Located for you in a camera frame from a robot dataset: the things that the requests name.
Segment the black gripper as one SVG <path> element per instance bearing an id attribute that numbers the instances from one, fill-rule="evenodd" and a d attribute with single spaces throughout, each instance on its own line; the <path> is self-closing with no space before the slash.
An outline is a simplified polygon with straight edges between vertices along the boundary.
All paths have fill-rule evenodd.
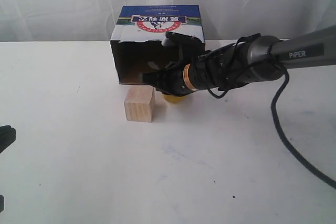
<path id="1" fill-rule="evenodd" d="M 162 93 L 183 97 L 196 91 L 210 88 L 210 79 L 204 69 L 189 63 L 178 66 L 174 62 L 159 65 L 148 62 L 149 70 L 143 71 L 142 83 Z"/>

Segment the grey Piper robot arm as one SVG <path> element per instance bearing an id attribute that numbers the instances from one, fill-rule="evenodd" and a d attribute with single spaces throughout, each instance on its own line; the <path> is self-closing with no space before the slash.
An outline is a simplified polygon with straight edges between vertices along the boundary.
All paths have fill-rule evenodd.
<path id="1" fill-rule="evenodd" d="M 290 68 L 334 65 L 335 27 L 285 41 L 254 34 L 215 50 L 168 31 L 162 41 L 112 41 L 111 49 L 121 84 L 149 85 L 174 98 L 217 89 L 220 99 L 231 89 L 286 77 Z"/>

